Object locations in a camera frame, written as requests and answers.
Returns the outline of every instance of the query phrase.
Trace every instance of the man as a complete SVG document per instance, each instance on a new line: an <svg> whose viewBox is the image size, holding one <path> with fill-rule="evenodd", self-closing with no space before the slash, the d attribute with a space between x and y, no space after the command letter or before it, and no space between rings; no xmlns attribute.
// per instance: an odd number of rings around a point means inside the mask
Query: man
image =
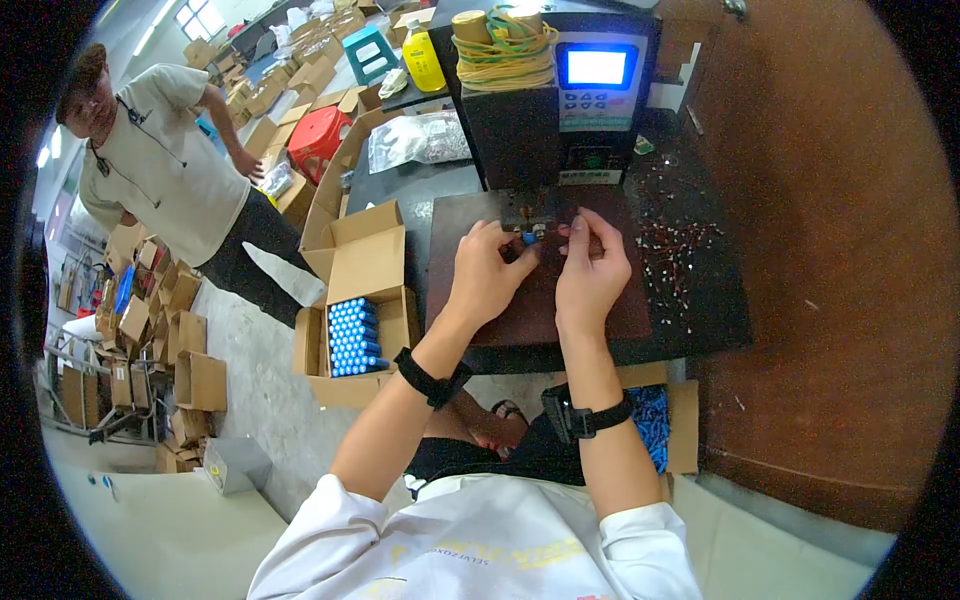
<svg viewBox="0 0 960 600"><path fill-rule="evenodd" d="M107 231L140 222L176 259L293 327L300 304L258 269L249 242L306 272L300 235L248 178L262 177L240 145L218 87L205 71L158 64L113 93L107 51L80 56L57 105L57 123L87 138L80 201ZM187 108L204 107L232 165Z"/></svg>
<svg viewBox="0 0 960 600"><path fill-rule="evenodd" d="M620 232L596 213L581 209L562 233L560 346L573 406L597 413L623 397L604 324L631 268ZM350 428L248 597L701 597L684 524L629 412L576 445L538 417L501 462L475 439L515 444L522 421L505 414L497 427L469 396L436 392L453 394L443 380L538 264L532 249L504 263L512 237L481 221L463 238L449 301L410 355L416 368L400 358L411 380L395 373ZM388 518L382 502L401 473L416 502Z"/></svg>

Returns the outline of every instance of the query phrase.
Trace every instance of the control panel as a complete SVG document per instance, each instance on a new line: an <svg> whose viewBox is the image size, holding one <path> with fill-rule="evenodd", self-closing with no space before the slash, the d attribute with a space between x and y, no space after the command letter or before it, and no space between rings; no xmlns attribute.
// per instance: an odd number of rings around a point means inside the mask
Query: control panel
<svg viewBox="0 0 960 600"><path fill-rule="evenodd" d="M560 131L629 131L646 51L645 36L561 32L555 50Z"/></svg>

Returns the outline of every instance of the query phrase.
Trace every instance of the white t-shirt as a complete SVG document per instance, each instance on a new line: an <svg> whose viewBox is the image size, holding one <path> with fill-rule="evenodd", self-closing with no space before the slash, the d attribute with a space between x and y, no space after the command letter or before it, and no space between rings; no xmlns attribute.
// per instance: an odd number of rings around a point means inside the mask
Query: white t-shirt
<svg viewBox="0 0 960 600"><path fill-rule="evenodd" d="M324 475L253 576L249 598L700 598L669 504L597 523L576 488L478 474L387 508Z"/></svg>
<svg viewBox="0 0 960 600"><path fill-rule="evenodd" d="M113 129L96 151L109 162L109 175L101 174L88 145L80 174L80 200L107 231L126 208L191 267L224 243L251 185L186 110L200 102L206 78L205 71L174 64L144 71L117 94L146 119L138 128L117 107Z"/></svg>

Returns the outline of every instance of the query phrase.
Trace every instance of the red plastic stool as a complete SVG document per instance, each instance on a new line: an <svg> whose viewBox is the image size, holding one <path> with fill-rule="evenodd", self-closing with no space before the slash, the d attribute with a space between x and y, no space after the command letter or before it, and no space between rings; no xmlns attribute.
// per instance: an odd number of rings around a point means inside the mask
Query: red plastic stool
<svg viewBox="0 0 960 600"><path fill-rule="evenodd" d="M347 135L353 121L336 107L321 108L306 114L293 134L287 151L297 167L313 180L314 185L320 183L320 175L325 164L333 160L333 153L340 147L340 141ZM318 158L317 169L311 173L306 168L308 158Z"/></svg>

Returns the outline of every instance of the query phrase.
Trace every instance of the black shorts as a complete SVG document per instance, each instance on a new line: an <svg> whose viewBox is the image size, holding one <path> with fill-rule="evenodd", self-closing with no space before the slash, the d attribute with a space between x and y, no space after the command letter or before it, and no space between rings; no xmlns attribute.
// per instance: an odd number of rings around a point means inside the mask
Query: black shorts
<svg viewBox="0 0 960 600"><path fill-rule="evenodd" d="M545 414L530 423L520 444L504 462L493 450L463 440L423 438L413 460L403 472L412 476L404 479L415 500L417 490L424 482L470 473L497 473L569 486L586 485L580 467L580 447L576 443L561 442Z"/></svg>

